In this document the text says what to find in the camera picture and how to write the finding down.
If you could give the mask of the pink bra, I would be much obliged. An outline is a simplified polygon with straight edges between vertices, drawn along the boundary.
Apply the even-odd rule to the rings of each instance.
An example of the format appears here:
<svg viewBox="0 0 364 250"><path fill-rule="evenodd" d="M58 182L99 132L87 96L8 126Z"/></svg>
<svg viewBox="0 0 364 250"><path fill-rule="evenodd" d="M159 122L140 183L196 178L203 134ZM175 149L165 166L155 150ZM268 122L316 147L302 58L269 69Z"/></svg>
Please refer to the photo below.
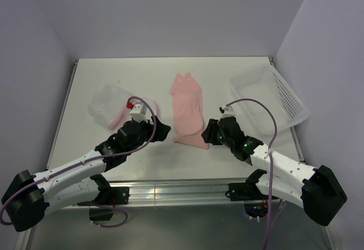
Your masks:
<svg viewBox="0 0 364 250"><path fill-rule="evenodd" d="M208 149L204 131L202 88L190 73L178 73L169 90L172 97L173 141L178 144Z"/></svg>

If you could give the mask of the white mesh laundry bag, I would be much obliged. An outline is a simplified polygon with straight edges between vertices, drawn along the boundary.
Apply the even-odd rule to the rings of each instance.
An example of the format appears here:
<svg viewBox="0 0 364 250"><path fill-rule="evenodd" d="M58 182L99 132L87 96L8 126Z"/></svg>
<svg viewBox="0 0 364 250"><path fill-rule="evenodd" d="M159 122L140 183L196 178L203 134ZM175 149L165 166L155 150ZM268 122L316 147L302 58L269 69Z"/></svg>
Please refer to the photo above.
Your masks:
<svg viewBox="0 0 364 250"><path fill-rule="evenodd" d="M126 121L132 120L128 102L142 102L147 107L147 120L153 121L157 117L157 106L154 100L141 97L135 98L131 92L118 85L104 84L90 100L87 110L95 123L112 131L116 130Z"/></svg>

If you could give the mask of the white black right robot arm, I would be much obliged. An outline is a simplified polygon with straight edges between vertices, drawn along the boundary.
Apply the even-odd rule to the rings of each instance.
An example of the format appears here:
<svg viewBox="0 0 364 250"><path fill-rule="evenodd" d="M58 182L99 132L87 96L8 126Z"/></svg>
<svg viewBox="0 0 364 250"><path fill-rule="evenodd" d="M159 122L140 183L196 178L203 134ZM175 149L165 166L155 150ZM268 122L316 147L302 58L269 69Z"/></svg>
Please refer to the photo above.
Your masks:
<svg viewBox="0 0 364 250"><path fill-rule="evenodd" d="M244 182L229 184L226 196L232 201L272 195L328 226L348 199L330 168L305 165L269 149L261 140L245 135L235 117L209 120L202 138L207 144L224 145L237 160L256 168Z"/></svg>

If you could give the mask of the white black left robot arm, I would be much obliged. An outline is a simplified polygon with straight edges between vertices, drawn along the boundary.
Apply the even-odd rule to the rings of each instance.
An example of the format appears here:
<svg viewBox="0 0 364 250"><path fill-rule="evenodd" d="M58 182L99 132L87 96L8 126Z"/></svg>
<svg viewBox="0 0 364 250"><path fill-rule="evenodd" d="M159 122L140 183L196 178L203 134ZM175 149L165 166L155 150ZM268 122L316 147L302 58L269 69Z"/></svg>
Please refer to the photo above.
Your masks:
<svg viewBox="0 0 364 250"><path fill-rule="evenodd" d="M82 157L52 170L18 173L4 193L1 213L17 232L26 231L61 208L104 206L113 201L113 191L103 173L126 162L127 156L151 142L163 142L171 127L155 121L128 121L106 141Z"/></svg>

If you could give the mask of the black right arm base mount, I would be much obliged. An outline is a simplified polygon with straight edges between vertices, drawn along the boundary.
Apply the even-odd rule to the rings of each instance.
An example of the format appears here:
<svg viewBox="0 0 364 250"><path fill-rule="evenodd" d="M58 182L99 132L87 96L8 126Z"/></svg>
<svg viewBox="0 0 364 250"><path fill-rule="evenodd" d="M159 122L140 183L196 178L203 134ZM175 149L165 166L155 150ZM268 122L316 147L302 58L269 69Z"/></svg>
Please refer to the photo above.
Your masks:
<svg viewBox="0 0 364 250"><path fill-rule="evenodd" d="M268 214L268 194L262 194L257 187L259 179L266 175L265 170L255 170L244 182L229 183L225 196L232 202L257 201L257 204L244 204L246 217L250 221L260 222Z"/></svg>

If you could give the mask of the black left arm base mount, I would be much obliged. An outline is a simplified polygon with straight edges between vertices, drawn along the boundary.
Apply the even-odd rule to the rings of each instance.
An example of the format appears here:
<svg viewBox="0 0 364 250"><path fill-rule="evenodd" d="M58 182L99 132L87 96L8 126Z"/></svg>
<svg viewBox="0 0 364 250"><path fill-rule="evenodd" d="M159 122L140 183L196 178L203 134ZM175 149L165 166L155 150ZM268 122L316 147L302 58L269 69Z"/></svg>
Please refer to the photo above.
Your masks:
<svg viewBox="0 0 364 250"><path fill-rule="evenodd" d="M99 228L116 228L124 225L129 216L127 212L119 207L118 204L126 204L129 199L129 188L122 189L112 188L110 183L101 174L93 175L90 180L96 184L98 191L97 196L93 200L87 200L77 203L78 206L93 206L96 208L89 209L89 219L91 224ZM124 216L122 222L118 224L106 225L102 222L109 221L118 212Z"/></svg>

